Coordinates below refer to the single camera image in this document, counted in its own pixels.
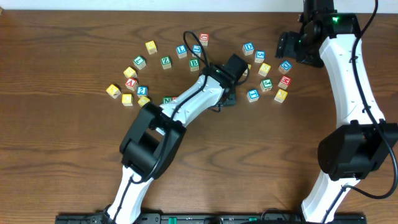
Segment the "letter cube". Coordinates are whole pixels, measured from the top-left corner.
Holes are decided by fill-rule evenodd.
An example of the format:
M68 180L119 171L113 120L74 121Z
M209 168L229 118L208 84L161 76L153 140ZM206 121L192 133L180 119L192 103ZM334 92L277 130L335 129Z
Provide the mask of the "letter cube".
M254 45L253 45L252 42L245 43L245 44L243 45L243 53L244 53L246 56L253 54L253 52L254 52Z
M148 97L146 96L142 96L139 100L138 100L138 104L140 107L143 107L145 104L149 103L150 99L148 99Z
M185 45L179 45L177 47L177 55L178 58L183 58L187 56L187 48L185 47Z
M146 86L139 86L137 88L137 96L140 98L142 96L148 96L148 87Z
M131 94L123 94L122 95L122 104L124 106L132 106L132 95Z
M139 69L143 69L147 64L145 62L145 59L141 56L136 57L136 59L134 59L134 65Z
M163 97L163 103L170 103L173 99L169 96Z
M136 72L134 69L132 69L131 67L128 67L128 68L123 72L123 74L124 74L124 76L125 76L126 78L131 78L131 77L136 78L136 77L137 77L137 72Z
M137 80L135 80L135 79L133 79L133 78L127 79L126 87L127 87L129 90L135 91L136 88L137 88L137 86L138 86Z
M200 45L194 45L192 47L192 51L193 53L197 54L199 57L201 57L201 47Z
M263 77L266 77L270 69L271 69L270 65L263 63L260 67L259 74L262 75Z
M199 40L200 40L200 43L203 46L207 46L209 44L209 34L202 34L201 33Z
M291 82L292 82L292 79L287 77L286 75L284 75L280 79L278 86L281 87L282 89L286 90L286 88L290 85Z
M251 69L251 64L248 63L248 68L246 69L246 71L244 71L243 75L246 76L248 75L248 70Z
M286 99L286 96L287 96L287 92L285 90L279 89L278 92L276 93L274 100L281 103Z
M249 102L257 101L260 97L259 92L256 89L248 91L248 100Z
M191 67L191 72L199 70L199 60L198 59L189 60L189 67Z
M116 99L120 95L120 90L113 84L111 84L107 89L106 92Z
M147 46L147 50L149 54L154 54L157 52L155 42L153 40L146 42L145 46Z
M272 89L272 82L271 79L266 78L265 80L261 81L260 84L261 90L262 91L269 91Z
M286 60L279 65L278 71L285 75L292 67L293 65Z
M266 52L263 50L256 51L256 58L254 59L254 62L262 63L264 62L264 59L266 59Z
M162 62L163 69L168 69L172 67L172 61L169 56L162 57L160 61Z

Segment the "tabletop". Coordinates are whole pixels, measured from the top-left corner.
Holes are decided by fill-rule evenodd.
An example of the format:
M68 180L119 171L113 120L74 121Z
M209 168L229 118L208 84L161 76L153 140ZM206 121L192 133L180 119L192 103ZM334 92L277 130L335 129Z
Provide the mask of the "tabletop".
M363 27L369 15L358 16ZM122 165L119 145L140 107L123 71L142 55L139 84L156 104L194 84L188 57L176 46L185 30L210 35L209 60L238 54L252 64L237 88L237 103L206 110L188 127L171 166L154 181L144 208L172 213L295 211L320 171L318 143L336 128L325 68L294 62L283 103L277 91L249 103L260 90L260 64L244 56L252 42L267 54L268 77L278 83L274 57L283 31L299 30L297 13L3 11L0 16L0 223L53 223L60 213L91 213L112 203ZM376 101L398 122L398 16L378 15L363 37L364 62ZM157 53L145 43L154 40ZM160 58L169 55L172 68ZM134 106L111 98L107 87L132 93ZM359 187L374 194L392 182L389 158ZM364 212L369 223L396 223L398 195L372 200L350 192L339 212Z

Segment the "white wall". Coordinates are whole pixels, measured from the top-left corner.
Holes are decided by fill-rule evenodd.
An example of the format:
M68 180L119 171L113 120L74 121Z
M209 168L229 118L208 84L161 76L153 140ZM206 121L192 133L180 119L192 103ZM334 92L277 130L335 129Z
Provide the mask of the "white wall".
M398 0L380 0L379 13L398 13ZM0 0L4 9L211 12L301 12L303 0ZM339 12L372 12L374 0L335 0Z

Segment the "wooden table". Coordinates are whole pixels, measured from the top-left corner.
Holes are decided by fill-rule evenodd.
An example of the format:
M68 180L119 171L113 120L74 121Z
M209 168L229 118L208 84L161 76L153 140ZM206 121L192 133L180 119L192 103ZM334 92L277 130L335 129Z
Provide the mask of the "wooden table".
M369 15L360 15L361 26ZM53 223L59 213L91 213L112 203L121 180L119 144L140 107L124 107L105 89L122 86L138 55L147 66L141 85L160 103L192 86L187 58L178 59L185 30L208 32L214 63L243 57L253 42L267 52L275 85L279 35L298 30L297 13L4 11L0 17L0 223ZM364 61L379 107L398 122L398 16L378 15L363 38ZM154 40L158 52L147 53ZM163 70L160 58L171 56ZM150 187L143 207L164 212L295 210L319 173L318 143L335 129L326 69L293 63L282 104L277 87L248 103L262 77L238 88L238 103L206 111L188 127L174 162ZM392 182L391 160L359 186L374 194ZM369 223L396 223L398 194L371 200L350 192L340 212L364 212Z

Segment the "green block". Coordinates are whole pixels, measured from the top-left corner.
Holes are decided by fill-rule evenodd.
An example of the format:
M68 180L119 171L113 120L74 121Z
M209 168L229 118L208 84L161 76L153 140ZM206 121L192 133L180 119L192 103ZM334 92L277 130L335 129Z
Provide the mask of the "green block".
M265 80L261 81L264 88L272 87L271 79L266 78Z
M177 218L169 218L169 224L177 224Z
M134 62L137 65L140 65L140 64L142 64L144 62L144 59L141 56L138 56L138 57L136 57L136 59L134 59Z
M189 66L192 67L197 67L199 66L199 60L198 59L191 59L189 60Z
M162 62L162 65L167 65L167 64L169 64L169 63L172 63L172 61L171 61L171 59L170 59L169 56L162 57L162 58L160 59L160 61Z
M172 101L171 97L163 97L163 103L170 103Z

